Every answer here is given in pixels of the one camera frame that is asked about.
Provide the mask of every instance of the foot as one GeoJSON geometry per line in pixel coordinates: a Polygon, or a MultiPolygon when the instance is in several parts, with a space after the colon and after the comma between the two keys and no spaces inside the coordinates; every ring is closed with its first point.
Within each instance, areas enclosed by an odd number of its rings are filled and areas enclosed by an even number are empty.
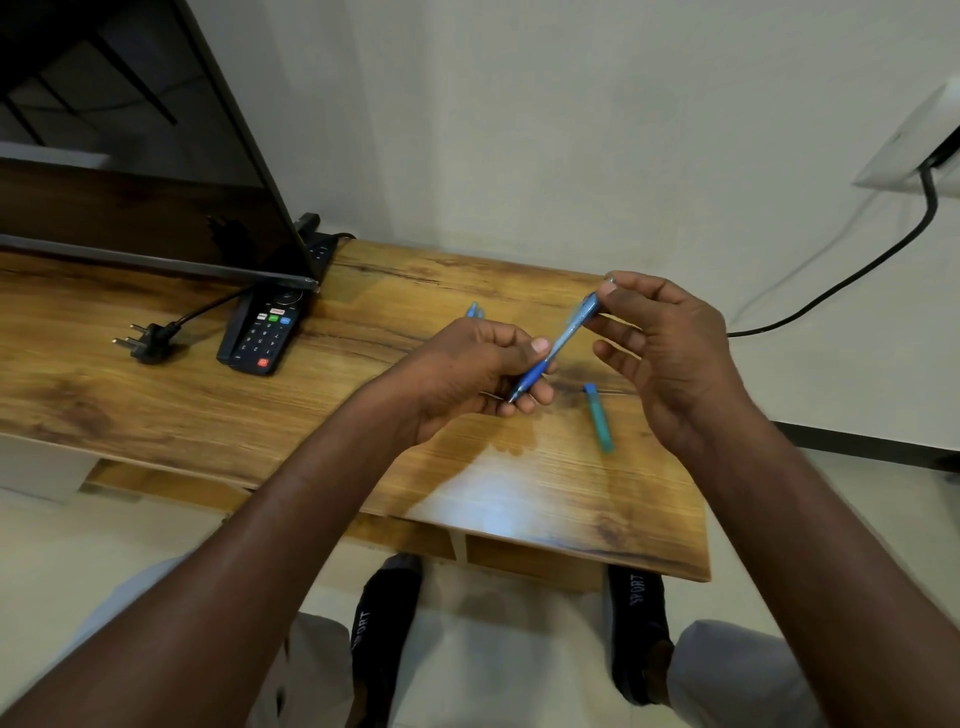
{"type": "Polygon", "coordinates": [[[407,633],[417,611],[423,563],[399,553],[370,578],[357,604],[350,632],[356,692],[353,725],[386,725],[407,633]]]}
{"type": "Polygon", "coordinates": [[[666,671],[673,644],[662,577],[650,571],[607,566],[606,598],[613,683],[634,705],[668,705],[666,671]]]}

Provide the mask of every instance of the black baseboard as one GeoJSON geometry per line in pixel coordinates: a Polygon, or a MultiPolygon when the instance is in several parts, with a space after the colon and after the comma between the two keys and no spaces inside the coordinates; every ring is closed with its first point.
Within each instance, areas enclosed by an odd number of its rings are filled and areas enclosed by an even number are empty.
{"type": "Polygon", "coordinates": [[[931,448],[926,445],[884,440],[880,437],[853,435],[819,427],[774,423],[780,432],[798,448],[839,452],[843,455],[868,457],[888,463],[914,465],[946,473],[960,473],[960,452],[951,449],[931,448]]]}

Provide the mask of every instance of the wooden tabletop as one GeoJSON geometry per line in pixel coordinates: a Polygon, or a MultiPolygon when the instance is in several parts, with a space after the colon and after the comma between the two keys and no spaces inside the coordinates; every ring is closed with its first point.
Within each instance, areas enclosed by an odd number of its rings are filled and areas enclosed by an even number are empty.
{"type": "MultiPolygon", "coordinates": [[[[156,366],[110,343],[229,290],[0,253],[0,432],[104,457],[257,485],[357,386],[479,302],[487,317],[555,337],[597,283],[587,274],[366,241],[341,246],[274,376],[215,358],[230,306],[189,324],[156,366]]],[[[559,357],[551,407],[468,416],[402,455],[363,511],[709,580],[704,503],[650,433],[633,388],[592,355],[559,357]],[[584,382],[615,451],[603,454],[584,382]]]]}

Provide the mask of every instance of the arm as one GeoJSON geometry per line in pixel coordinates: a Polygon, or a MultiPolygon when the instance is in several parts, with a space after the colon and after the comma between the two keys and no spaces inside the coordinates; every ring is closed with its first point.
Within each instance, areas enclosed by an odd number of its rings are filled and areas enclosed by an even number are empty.
{"type": "Polygon", "coordinates": [[[634,382],[834,725],[960,723],[960,631],[750,401],[723,317],[673,283],[614,273],[596,354],[634,382]]]}
{"type": "Polygon", "coordinates": [[[509,390],[545,339],[460,319],[353,394],[237,514],[54,667],[0,726],[241,725],[300,603],[394,459],[468,412],[549,403],[509,390]]]}

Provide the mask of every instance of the black remote control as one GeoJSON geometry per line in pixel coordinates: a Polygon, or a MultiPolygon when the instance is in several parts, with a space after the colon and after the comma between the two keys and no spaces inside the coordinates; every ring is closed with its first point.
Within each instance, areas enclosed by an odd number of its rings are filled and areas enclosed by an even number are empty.
{"type": "Polygon", "coordinates": [[[217,359],[247,374],[272,374],[309,297],[307,291],[266,283],[244,294],[227,326],[217,359]]]}

